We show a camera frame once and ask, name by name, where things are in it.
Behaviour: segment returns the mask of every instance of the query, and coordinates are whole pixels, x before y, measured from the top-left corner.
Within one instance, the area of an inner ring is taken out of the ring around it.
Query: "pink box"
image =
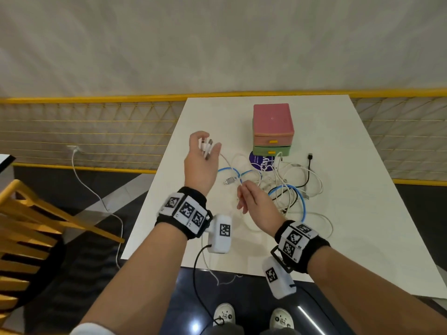
[[[254,105],[254,146],[290,146],[294,134],[289,104]]]

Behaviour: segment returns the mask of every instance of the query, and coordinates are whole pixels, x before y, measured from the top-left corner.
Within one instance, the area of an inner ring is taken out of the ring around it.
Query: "green box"
[[[277,153],[282,152],[282,156],[289,156],[291,146],[285,147],[259,147],[253,146],[253,155],[256,156],[276,156]]]

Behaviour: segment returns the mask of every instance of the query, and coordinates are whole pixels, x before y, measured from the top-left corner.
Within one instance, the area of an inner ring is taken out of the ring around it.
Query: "drawer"
[[[285,136],[254,136],[254,146],[291,146],[293,135]]]
[[[256,156],[276,156],[276,154],[279,152],[282,152],[282,156],[289,156],[290,146],[283,146],[283,147],[254,146],[253,147],[253,155],[256,155]]]

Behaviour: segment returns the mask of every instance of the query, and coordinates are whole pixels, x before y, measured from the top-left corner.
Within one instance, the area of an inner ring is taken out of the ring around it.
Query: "hand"
[[[280,214],[268,194],[252,181],[244,181],[237,189],[237,196],[239,197],[237,208],[243,208],[243,214],[249,212],[260,230],[275,237],[286,218]]]
[[[210,152],[208,160],[198,147],[198,140],[208,137],[207,132],[198,131],[190,136],[190,152],[185,158],[185,186],[193,188],[207,196],[213,187],[217,169],[219,168],[219,154],[221,143],[216,143]]]

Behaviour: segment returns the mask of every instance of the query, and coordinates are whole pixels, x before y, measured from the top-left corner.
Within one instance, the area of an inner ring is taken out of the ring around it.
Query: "black floor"
[[[15,167],[14,171],[15,177],[25,182],[42,199],[70,214],[77,214],[97,201],[92,193],[77,182],[70,170]],[[101,197],[138,176],[90,171],[80,171],[79,175]],[[442,211],[447,188],[406,185],[398,185],[397,188],[435,263],[447,269],[447,257],[443,256],[445,243],[442,243],[442,238],[445,240],[447,235]],[[125,239],[130,235],[145,197],[146,193],[116,213],[124,221]],[[120,232],[120,223],[112,216],[101,221],[98,226],[117,235]],[[116,274],[116,250],[115,242],[92,233],[83,233],[71,241],[57,278],[25,307],[26,333],[69,333]],[[228,273],[217,274],[222,278],[221,281],[229,281],[233,277]],[[230,285],[217,287],[215,279],[208,272],[197,271],[196,275],[199,294],[211,312],[223,302],[231,303],[236,311],[237,324],[244,327],[246,334],[259,334],[268,328],[270,314],[278,306],[292,314],[295,329],[302,334],[320,333],[297,306],[305,309],[325,334],[353,334],[313,283],[296,282],[296,294],[277,300],[263,277],[243,276],[236,278]],[[445,313],[434,302],[428,299],[424,302]],[[190,329],[195,323],[204,327],[209,323],[209,317],[194,295],[192,270],[182,268],[160,333],[198,334]]]

